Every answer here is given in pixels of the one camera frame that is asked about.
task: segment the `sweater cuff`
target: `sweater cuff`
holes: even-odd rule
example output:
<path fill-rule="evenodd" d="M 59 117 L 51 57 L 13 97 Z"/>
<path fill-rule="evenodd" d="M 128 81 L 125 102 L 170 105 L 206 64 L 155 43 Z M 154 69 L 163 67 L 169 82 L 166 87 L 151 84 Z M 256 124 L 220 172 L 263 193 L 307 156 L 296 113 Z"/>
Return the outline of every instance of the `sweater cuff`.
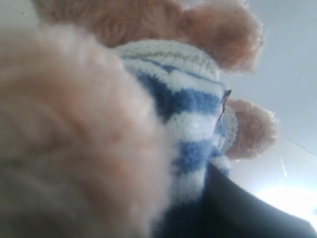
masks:
<path fill-rule="evenodd" d="M 226 135 L 222 152 L 226 153 L 234 144 L 238 132 L 238 119 L 234 110 L 228 105 L 226 105 L 224 112 L 224 126 L 226 128 Z"/>

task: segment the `fluffy fur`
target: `fluffy fur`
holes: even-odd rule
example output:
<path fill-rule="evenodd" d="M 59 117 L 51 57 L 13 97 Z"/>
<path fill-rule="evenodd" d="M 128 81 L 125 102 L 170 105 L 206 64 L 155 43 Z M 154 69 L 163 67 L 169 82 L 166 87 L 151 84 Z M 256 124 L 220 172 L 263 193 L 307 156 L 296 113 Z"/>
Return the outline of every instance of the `fluffy fur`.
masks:
<path fill-rule="evenodd" d="M 1 29 L 0 131 L 1 237 L 144 238 L 169 205 L 151 97 L 83 31 Z"/>
<path fill-rule="evenodd" d="M 176 40 L 231 71 L 252 71 L 263 45 L 261 23 L 237 0 L 32 0 L 41 20 L 75 23 L 115 47 L 144 39 Z"/>
<path fill-rule="evenodd" d="M 256 158 L 276 142 L 277 120 L 272 112 L 241 99 L 228 99 L 227 104 L 238 120 L 237 138 L 226 152 L 229 158 Z"/>

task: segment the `bear ear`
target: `bear ear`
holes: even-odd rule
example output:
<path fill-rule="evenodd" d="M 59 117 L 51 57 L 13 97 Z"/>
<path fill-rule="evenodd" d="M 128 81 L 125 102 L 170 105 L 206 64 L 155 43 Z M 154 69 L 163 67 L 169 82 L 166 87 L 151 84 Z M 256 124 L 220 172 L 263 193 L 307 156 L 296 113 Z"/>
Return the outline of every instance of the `bear ear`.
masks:
<path fill-rule="evenodd" d="M 207 52 L 222 69 L 253 71 L 264 44 L 261 22 L 241 0 L 205 2 L 184 11 L 180 27 L 188 43 Z"/>

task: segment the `striped sweater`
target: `striped sweater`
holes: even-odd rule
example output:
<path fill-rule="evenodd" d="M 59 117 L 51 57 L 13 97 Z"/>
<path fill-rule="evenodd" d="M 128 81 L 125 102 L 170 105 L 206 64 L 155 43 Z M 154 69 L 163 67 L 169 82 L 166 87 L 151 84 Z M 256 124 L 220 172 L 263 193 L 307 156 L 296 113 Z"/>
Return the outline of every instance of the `striped sweater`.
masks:
<path fill-rule="evenodd" d="M 226 117 L 220 117 L 229 91 L 219 82 L 216 63 L 199 49 L 164 40 L 145 40 L 115 48 L 126 68 L 153 96 L 158 116 L 179 142 L 172 188 L 173 229 L 198 221 L 207 165 L 225 174 Z"/>

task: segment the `blue and white stripes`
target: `blue and white stripes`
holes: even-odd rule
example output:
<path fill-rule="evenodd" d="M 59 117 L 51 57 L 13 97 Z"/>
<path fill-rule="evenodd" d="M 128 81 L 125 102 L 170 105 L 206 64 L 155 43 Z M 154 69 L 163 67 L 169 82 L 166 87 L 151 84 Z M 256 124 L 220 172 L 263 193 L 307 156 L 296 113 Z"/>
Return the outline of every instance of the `blue and white stripes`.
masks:
<path fill-rule="evenodd" d="M 133 43 L 134 50 L 129 44 L 120 47 L 118 52 L 127 69 L 154 97 L 159 117 L 179 141 L 180 156 L 174 161 L 178 173 L 173 184 L 173 202 L 186 204 L 202 195 L 209 161 L 215 159 L 215 165 L 226 172 L 228 162 L 221 153 L 225 130 L 223 122 L 218 119 L 227 91 L 218 82 L 216 69 L 210 69 L 212 59 L 209 58 L 210 63 L 206 63 L 208 57 L 203 55 L 205 64 L 209 65 L 204 68 L 197 65 L 202 61 L 190 61 L 197 57 L 182 55 L 182 52 L 186 54 L 186 48 L 202 54 L 198 49 L 170 42 L 183 49 L 178 50 L 176 55 L 172 54 L 175 60 L 171 60 L 170 51 L 154 53 L 162 49 L 161 44 L 169 41 L 147 41 L 148 45 L 151 45 L 149 42 L 153 43 L 153 47 L 143 49 L 142 54 L 144 42 L 140 42 L 139 48 L 137 43 Z"/>

